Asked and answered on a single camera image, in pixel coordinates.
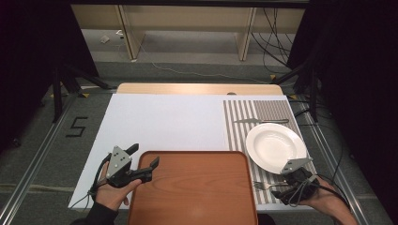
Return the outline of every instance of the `black stand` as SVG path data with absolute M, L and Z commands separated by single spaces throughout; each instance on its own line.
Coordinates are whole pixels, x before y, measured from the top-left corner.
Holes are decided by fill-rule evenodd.
M 316 117 L 316 95 L 317 81 L 322 70 L 326 69 L 329 55 L 332 53 L 333 46 L 337 44 L 337 39 L 341 35 L 345 19 L 349 15 L 350 4 L 354 0 L 337 1 L 333 11 L 330 13 L 318 39 L 316 40 L 307 60 L 295 67 L 292 71 L 284 74 L 281 78 L 274 80 L 272 83 L 281 84 L 290 78 L 298 75 L 298 79 L 293 86 L 296 93 L 301 94 L 310 86 L 310 114 L 315 122 Z
M 71 65 L 63 65 L 62 67 L 56 67 L 54 69 L 54 76 L 53 76 L 53 90 L 54 90 L 54 120 L 53 123 L 55 123 L 59 116 L 61 116 L 63 110 L 62 110 L 62 94 L 61 94 L 61 83 L 64 84 L 65 88 L 67 88 L 69 93 L 79 93 L 82 88 L 76 81 L 73 75 L 68 75 L 66 70 L 69 70 L 69 72 L 72 72 L 73 74 L 76 74 L 85 80 L 97 85 L 98 87 L 102 89 L 116 89 L 115 86 L 110 86 L 105 82 L 100 81 L 97 77 L 90 76 L 86 74 L 85 72 L 79 70 L 76 67 L 73 67 Z

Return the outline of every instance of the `tray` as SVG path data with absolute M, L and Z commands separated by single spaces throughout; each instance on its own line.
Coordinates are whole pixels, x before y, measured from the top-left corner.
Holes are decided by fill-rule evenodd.
M 139 168 L 159 156 L 153 180 L 132 194 L 131 225 L 255 225 L 248 159 L 240 152 L 149 151 Z

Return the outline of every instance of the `knife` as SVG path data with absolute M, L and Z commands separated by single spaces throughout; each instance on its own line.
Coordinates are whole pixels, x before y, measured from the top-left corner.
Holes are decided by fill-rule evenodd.
M 258 124 L 274 123 L 274 124 L 287 124 L 287 123 L 289 123 L 289 120 L 288 120 L 288 119 L 259 120 L 259 119 L 255 119 L 255 118 L 250 118 L 250 119 L 237 120 L 237 121 L 234 121 L 234 123 L 258 123 Z

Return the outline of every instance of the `black sleeve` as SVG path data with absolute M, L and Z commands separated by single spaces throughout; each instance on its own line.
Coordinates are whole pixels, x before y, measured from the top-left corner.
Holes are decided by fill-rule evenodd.
M 70 225 L 114 225 L 117 215 L 116 211 L 94 202 L 86 218 L 76 219 Z

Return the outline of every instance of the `white plate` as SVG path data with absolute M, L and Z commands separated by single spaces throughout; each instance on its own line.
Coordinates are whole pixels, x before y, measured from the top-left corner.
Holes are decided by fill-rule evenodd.
M 261 124 L 249 131 L 246 148 L 264 170 L 280 174 L 288 159 L 306 158 L 307 148 L 293 130 L 278 124 Z

